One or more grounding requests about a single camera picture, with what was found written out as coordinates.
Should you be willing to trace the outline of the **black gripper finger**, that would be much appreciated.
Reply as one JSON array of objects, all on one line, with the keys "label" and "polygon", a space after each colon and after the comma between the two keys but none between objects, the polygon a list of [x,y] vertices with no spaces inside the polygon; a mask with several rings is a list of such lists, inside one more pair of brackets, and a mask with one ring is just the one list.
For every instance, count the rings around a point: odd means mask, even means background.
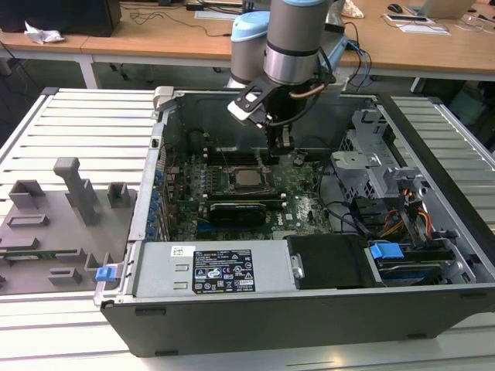
[{"label": "black gripper finger", "polygon": [[269,152],[272,158],[289,154],[295,149],[290,127],[271,128],[269,132]]}]

